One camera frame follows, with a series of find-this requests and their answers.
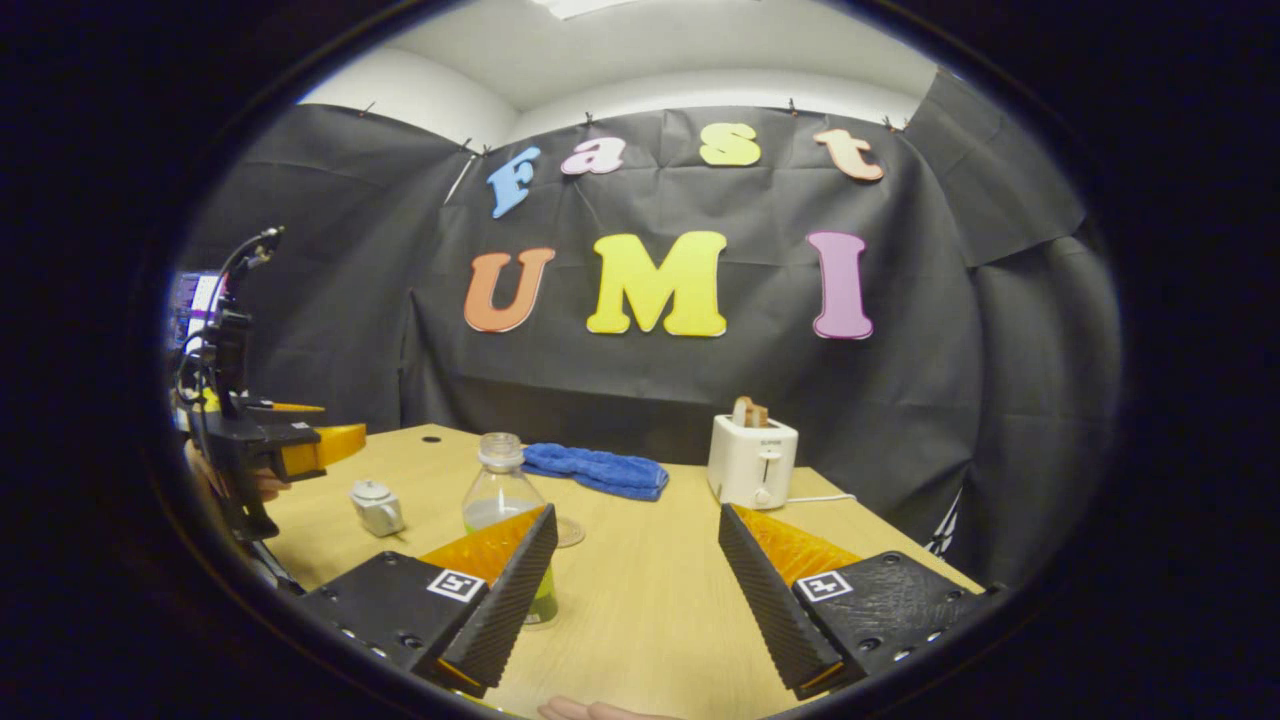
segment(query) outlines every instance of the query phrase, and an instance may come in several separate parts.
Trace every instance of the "small white teapot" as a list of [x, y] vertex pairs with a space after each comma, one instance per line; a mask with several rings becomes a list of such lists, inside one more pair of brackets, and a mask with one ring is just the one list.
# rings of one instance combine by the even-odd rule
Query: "small white teapot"
[[389, 536], [404, 529], [404, 516], [399, 511], [399, 498], [381, 483], [364, 479], [351, 491], [351, 502], [365, 529], [376, 537]]

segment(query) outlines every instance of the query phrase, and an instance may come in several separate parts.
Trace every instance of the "bottle cap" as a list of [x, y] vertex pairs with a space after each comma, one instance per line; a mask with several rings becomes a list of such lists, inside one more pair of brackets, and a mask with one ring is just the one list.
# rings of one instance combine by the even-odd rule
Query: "bottle cap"
[[520, 437], [511, 433], [486, 433], [480, 438], [480, 462], [494, 468], [515, 468], [525, 464], [525, 451]]

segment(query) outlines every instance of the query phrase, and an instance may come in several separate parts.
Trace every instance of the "table top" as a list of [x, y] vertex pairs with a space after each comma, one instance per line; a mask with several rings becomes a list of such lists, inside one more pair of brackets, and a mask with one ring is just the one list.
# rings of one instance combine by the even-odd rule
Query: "table top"
[[[480, 470], [479, 446], [479, 436], [440, 425], [370, 436], [328, 475], [296, 483], [266, 506], [280, 527], [268, 547], [310, 591], [384, 550], [416, 557], [452, 542], [463, 534], [462, 497]], [[586, 537], [556, 551], [559, 612], [521, 630], [485, 703], [539, 717], [539, 705], [563, 694], [689, 720], [763, 717], [800, 705], [782, 687], [721, 552], [707, 469], [663, 466], [671, 480], [657, 502], [530, 475]], [[362, 478], [399, 497], [403, 532], [375, 538], [361, 527], [347, 493]], [[809, 468], [791, 478], [791, 497], [841, 492]], [[982, 592], [855, 500], [788, 503], [769, 515], [861, 557], [900, 551]]]

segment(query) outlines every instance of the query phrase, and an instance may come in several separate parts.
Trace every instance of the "yellow letter m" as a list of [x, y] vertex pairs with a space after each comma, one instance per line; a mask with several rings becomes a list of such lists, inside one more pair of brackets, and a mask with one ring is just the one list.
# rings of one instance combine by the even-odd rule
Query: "yellow letter m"
[[627, 332], [631, 319], [622, 313], [626, 295], [636, 324], [649, 332], [675, 295], [675, 307], [662, 323], [668, 333], [723, 334], [727, 323], [716, 301], [716, 265], [724, 245], [724, 236], [718, 232], [686, 232], [676, 238], [662, 268], [655, 268], [634, 234], [611, 234], [595, 241], [604, 268], [600, 300], [595, 314], [586, 319], [586, 328], [593, 333]]

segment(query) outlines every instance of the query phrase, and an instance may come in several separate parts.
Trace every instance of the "computer monitor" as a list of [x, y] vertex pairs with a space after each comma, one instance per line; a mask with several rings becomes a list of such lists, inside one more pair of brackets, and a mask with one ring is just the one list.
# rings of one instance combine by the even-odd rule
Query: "computer monitor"
[[[165, 333], [168, 350], [182, 350], [183, 342], [205, 327], [209, 314], [218, 309], [220, 297], [215, 297], [215, 293], [221, 293], [216, 272], [180, 273], [174, 278], [169, 293], [169, 323]], [[195, 350], [201, 345], [201, 340], [193, 340], [187, 345], [187, 350]]]

